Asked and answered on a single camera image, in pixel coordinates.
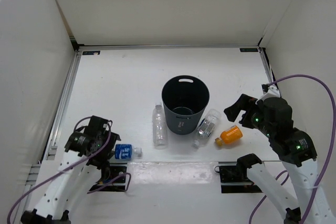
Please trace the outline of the orange plastic bottle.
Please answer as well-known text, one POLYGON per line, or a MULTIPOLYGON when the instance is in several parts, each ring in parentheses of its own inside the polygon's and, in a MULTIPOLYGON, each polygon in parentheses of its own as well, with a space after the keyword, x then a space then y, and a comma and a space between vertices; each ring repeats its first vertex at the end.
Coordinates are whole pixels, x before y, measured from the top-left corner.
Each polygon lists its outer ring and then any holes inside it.
POLYGON ((232 144, 243 137, 243 133, 237 125, 234 125, 223 131, 219 137, 215 139, 215 144, 219 147, 227 144, 232 144))

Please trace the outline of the clear bottle with label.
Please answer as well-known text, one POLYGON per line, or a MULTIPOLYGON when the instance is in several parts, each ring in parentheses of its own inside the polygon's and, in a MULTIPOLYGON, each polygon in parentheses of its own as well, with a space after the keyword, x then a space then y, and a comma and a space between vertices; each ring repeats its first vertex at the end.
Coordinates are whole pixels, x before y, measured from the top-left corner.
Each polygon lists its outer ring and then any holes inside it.
POLYGON ((220 120, 221 113, 215 109, 210 109, 196 128, 192 146, 194 148, 205 146, 220 120))

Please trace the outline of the blue label water bottle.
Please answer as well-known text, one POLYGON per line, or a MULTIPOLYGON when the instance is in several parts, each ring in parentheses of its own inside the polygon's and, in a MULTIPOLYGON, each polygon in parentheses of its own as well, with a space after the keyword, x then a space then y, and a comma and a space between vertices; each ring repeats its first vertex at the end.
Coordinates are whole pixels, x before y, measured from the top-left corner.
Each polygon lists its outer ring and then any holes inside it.
POLYGON ((132 160, 142 157, 142 148, 134 147, 131 144, 116 144, 114 148, 114 157, 119 160, 132 160))

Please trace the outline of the clear plastic bottle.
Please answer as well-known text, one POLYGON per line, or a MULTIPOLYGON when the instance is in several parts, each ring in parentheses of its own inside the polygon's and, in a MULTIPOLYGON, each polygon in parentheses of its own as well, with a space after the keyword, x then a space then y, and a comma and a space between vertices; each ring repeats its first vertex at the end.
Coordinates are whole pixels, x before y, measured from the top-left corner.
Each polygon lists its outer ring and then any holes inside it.
POLYGON ((165 149, 168 145, 167 124, 164 109, 161 103, 157 103, 152 114, 153 144, 156 149, 165 149))

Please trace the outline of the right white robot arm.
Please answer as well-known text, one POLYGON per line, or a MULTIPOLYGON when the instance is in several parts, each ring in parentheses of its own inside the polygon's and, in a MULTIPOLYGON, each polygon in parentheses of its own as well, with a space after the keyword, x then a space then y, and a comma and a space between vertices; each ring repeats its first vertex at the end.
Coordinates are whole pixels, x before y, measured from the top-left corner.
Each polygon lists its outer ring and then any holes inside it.
POLYGON ((335 216, 323 188, 317 185, 317 152, 311 137, 293 126, 292 108, 283 98, 264 100, 242 94, 224 110, 233 122, 244 111, 240 124, 257 129, 268 138, 295 190, 295 196, 283 188, 267 171, 261 159, 248 154, 237 160, 236 177, 251 180, 276 207, 284 223, 335 223, 335 216))

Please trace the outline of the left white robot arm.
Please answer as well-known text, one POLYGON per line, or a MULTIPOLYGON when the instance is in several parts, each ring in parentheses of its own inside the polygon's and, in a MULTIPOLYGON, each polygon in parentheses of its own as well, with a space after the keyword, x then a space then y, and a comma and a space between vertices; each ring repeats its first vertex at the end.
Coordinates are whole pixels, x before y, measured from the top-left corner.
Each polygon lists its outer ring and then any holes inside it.
POLYGON ((76 124, 68 137, 57 173, 36 185, 48 187, 35 207, 23 212, 21 223, 70 223, 70 215, 92 186, 109 179, 120 136, 111 131, 111 120, 94 115, 87 120, 87 125, 76 124))

